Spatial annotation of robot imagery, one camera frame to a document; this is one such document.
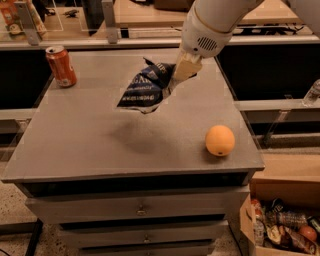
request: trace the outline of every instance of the orange ball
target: orange ball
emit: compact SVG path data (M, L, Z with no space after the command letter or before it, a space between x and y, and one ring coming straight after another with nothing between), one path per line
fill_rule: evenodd
M317 241L317 232L308 225L303 225L299 229L299 233L303 235L304 237L308 238L310 241Z
M230 154L235 146L235 138L231 129L225 125L215 125L206 134L206 147L215 156Z

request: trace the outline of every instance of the orange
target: orange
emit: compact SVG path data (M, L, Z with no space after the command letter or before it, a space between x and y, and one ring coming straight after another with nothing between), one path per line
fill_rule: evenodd
M235 146L235 138L231 129L225 125L215 125L206 134L206 147L215 156L230 154Z

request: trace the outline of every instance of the snack bag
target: snack bag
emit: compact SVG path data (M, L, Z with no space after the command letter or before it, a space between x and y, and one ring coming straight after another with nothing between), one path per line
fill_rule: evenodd
M117 105L118 108L139 110L148 114L155 111L171 94L169 82L175 64L154 64L145 60L149 66L132 79Z

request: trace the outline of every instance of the cardboard box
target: cardboard box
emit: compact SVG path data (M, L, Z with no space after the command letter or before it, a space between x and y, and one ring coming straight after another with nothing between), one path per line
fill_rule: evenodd
M251 198L271 201L281 198L290 208L305 212L307 215L320 216L320 183L305 181L255 180L250 184ZM249 255L251 256L302 256L303 253L269 249L255 245L253 223L254 210L250 196L240 210L241 231L249 240Z
M254 210L250 199L271 201L281 198L290 208L320 216L320 156L318 154L264 154L265 169L250 182L250 196L240 209L241 231L249 240L250 256L302 256L303 253L255 245Z

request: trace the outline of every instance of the aluminum can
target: aluminum can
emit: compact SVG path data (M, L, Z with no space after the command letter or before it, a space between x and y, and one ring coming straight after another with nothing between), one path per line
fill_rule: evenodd
M48 47L46 57L60 87L70 87L76 84L76 74L71 65L68 51L63 46Z

